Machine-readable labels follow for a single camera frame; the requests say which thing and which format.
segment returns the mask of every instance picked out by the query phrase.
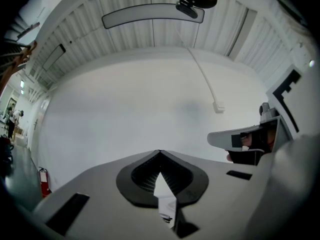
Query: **floor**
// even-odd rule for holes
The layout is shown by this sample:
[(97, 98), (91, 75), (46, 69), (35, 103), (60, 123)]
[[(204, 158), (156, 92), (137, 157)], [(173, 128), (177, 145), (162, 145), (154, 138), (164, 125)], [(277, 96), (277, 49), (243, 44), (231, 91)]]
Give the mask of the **floor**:
[(5, 185), (17, 204), (31, 212), (42, 200), (38, 170), (26, 147), (15, 146), (12, 156), (12, 173), (5, 177)]

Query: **red fire extinguisher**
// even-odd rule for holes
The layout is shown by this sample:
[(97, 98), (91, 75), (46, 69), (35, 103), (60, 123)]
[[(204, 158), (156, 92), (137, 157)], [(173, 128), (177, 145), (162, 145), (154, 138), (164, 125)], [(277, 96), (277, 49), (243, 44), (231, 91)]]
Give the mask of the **red fire extinguisher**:
[(48, 184), (48, 171), (45, 168), (41, 168), (39, 170), (39, 176), (40, 176), (40, 182), (41, 182), (41, 192), (42, 192), (42, 197), (45, 198), (51, 193), (51, 190), (49, 188)]

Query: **wall outlet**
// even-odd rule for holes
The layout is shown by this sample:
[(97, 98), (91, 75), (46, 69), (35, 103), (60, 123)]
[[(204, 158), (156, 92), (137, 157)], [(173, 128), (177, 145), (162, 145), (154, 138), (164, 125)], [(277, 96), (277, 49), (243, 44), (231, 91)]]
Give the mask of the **wall outlet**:
[(223, 113), (226, 110), (225, 105), (222, 101), (214, 101), (213, 108), (216, 113)]

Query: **curved light bar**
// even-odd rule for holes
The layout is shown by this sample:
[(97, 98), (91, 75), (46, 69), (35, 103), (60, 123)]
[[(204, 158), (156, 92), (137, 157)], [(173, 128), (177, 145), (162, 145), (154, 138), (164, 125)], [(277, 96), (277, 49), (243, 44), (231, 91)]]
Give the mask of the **curved light bar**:
[(127, 7), (113, 11), (102, 16), (102, 22), (106, 29), (110, 29), (122, 24), (152, 20), (152, 19), (171, 19), (195, 23), (202, 23), (205, 17), (205, 11), (193, 7), (198, 16), (191, 18), (183, 12), (176, 9), (174, 3), (150, 3)]

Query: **white ceiling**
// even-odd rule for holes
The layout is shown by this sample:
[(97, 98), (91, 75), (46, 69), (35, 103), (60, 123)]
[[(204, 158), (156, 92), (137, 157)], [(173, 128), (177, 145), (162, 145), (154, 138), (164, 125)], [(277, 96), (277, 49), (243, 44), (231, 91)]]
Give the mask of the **white ceiling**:
[[(143, 20), (116, 26), (109, 30), (103, 27), (102, 16), (110, 12), (150, 3), (172, 3), (178, 0), (78, 0), (77, 5), (65, 6), (63, 13), (52, 13), (48, 22), (52, 31), (41, 29), (38, 34), (39, 44), (31, 62), (28, 62), (27, 72), (30, 77), (41, 85), (50, 88), (65, 74), (89, 61), (99, 57), (134, 48), (182, 46), (174, 23), (177, 25), (184, 42), (192, 48), (201, 49), (228, 56), (242, 30), (248, 8), (237, 0), (218, 0), (214, 8), (205, 10), (204, 21), (201, 24), (166, 19)], [(288, 45), (294, 47), (297, 37), (288, 26), (286, 33), (292, 44), (279, 35), (279, 26), (283, 26), (281, 9), (271, 4), (270, 12), (279, 24), (270, 23), (258, 11), (255, 25), (248, 35), (248, 41), (243, 44), (243, 55), (238, 62), (253, 68), (260, 79), (269, 87), (282, 75), (291, 64), (291, 54)], [(45, 71), (42, 65), (59, 45), (63, 44), (66, 53), (60, 57), (50, 70)]]

